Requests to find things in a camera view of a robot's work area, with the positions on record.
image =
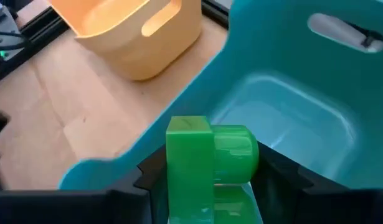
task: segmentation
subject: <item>teal plastic basket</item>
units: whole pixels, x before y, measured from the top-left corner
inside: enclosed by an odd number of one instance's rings
[[[174,115],[246,125],[340,184],[383,187],[383,50],[367,54],[312,32],[314,13],[383,35],[383,0],[236,0],[225,47],[132,148],[78,163],[60,188],[110,185],[164,144]]]

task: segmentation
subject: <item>yellow bin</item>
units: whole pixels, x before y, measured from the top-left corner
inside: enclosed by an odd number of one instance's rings
[[[157,75],[201,32],[201,0],[50,0],[76,40],[126,78]]]

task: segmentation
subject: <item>tabletop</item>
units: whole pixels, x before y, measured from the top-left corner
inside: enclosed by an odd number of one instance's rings
[[[49,4],[19,11],[24,25]],[[8,189],[55,189],[70,166],[126,152],[222,48],[227,31],[203,18],[201,36],[157,77],[121,78],[68,30],[0,81],[0,173]]]

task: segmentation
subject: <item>black cable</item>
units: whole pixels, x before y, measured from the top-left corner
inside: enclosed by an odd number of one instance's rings
[[[17,33],[10,33],[10,32],[1,32],[0,35],[6,35],[6,36],[11,36],[11,37],[18,37],[22,38],[23,41],[19,44],[12,44],[12,45],[5,45],[5,46],[0,46],[0,50],[17,50],[26,47],[29,45],[29,40],[28,38],[24,37],[22,34],[17,34]]]

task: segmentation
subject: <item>green cylinder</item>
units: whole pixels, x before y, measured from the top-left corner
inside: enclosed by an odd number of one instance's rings
[[[244,184],[258,166],[258,144],[245,126],[212,126],[216,184]]]

